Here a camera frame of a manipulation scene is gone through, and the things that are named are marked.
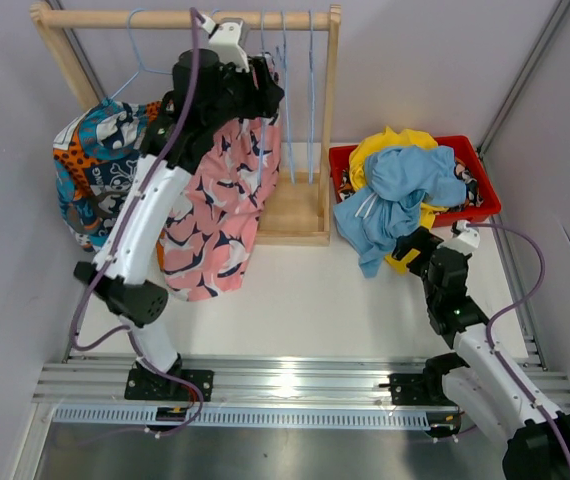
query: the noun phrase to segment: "gray wall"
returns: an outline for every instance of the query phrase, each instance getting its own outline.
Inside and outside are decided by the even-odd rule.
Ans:
[[[29,18],[0,2],[0,479],[43,362],[61,354],[79,248],[58,213],[51,143],[79,114]]]
[[[65,0],[66,8],[210,11],[273,10],[267,0]],[[288,10],[327,11],[330,0],[289,0]],[[435,135],[464,134],[480,141],[556,0],[333,0],[343,6],[333,139],[361,140],[389,124]],[[108,93],[136,69],[125,31],[79,32]],[[148,66],[171,68],[189,45],[186,32],[136,31]],[[315,39],[316,71],[324,71],[326,34]],[[266,46],[282,43],[267,33]],[[260,50],[251,32],[247,50]],[[295,140],[307,138],[309,35],[288,34],[290,105]],[[324,75],[317,79],[320,138]],[[122,98],[148,102],[170,88],[169,77],[145,75]]]
[[[547,279],[532,300],[536,330],[551,366],[570,375],[570,17],[487,163],[507,223],[529,232],[547,256]],[[531,286],[536,260],[527,246],[514,246]]]

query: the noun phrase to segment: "wooden base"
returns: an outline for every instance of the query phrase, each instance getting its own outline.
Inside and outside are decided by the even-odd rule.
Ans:
[[[318,210],[321,191],[318,182],[318,174],[310,185],[307,172],[296,172],[296,183],[292,184],[289,173],[282,172],[261,214],[256,242],[261,245],[329,245],[329,222],[325,221],[324,212]]]

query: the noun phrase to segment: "white tabletop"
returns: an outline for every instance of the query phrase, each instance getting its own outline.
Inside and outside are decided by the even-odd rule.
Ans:
[[[444,238],[449,229],[435,229]],[[470,261],[469,293],[488,316],[512,302],[492,231],[481,229]],[[243,287],[201,302],[171,297],[159,321],[181,354],[428,358],[448,351],[429,325],[421,281],[383,264],[365,279],[357,254],[334,229],[329,247],[257,246]],[[163,285],[155,261],[148,278]],[[118,325],[93,298],[80,341]],[[515,358],[527,357],[518,319],[505,315],[496,335]],[[131,353],[124,334],[96,353]]]

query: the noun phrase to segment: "colorful patterned garment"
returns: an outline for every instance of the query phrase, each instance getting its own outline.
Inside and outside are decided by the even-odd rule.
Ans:
[[[204,300],[240,288],[260,213],[278,179],[278,114],[267,122],[259,177],[260,138],[260,119],[224,125],[167,218],[157,253],[179,298]]]
[[[116,223],[139,156],[134,143],[159,108],[104,100],[56,136],[58,204],[84,250],[98,251]]]

